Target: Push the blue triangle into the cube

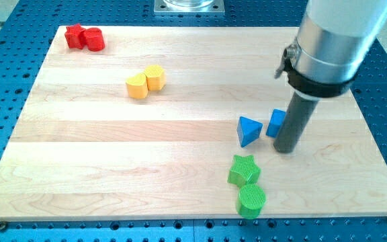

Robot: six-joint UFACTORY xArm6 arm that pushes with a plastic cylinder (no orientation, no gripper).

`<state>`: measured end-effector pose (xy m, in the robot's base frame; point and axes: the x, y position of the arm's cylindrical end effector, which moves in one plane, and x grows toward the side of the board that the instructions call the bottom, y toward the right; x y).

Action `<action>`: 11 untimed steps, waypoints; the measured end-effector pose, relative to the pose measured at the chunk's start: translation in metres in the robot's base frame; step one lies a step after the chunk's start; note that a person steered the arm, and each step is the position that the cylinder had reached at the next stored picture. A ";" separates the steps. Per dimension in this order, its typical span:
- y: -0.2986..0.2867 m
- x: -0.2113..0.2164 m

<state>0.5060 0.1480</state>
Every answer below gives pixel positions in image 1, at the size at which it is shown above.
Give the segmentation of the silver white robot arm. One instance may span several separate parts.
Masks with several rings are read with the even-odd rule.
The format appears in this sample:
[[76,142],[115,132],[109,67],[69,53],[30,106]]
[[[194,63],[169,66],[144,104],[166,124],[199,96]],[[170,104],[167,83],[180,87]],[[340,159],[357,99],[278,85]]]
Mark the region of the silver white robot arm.
[[308,101],[344,94],[386,21],[387,0],[309,0],[275,77]]

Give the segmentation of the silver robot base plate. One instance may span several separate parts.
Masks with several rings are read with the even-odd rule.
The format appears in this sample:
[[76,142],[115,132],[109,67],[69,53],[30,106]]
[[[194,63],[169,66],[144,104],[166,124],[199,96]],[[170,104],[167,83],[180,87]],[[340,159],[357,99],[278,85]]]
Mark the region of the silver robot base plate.
[[153,11],[158,15],[188,13],[225,13],[223,0],[154,0]]

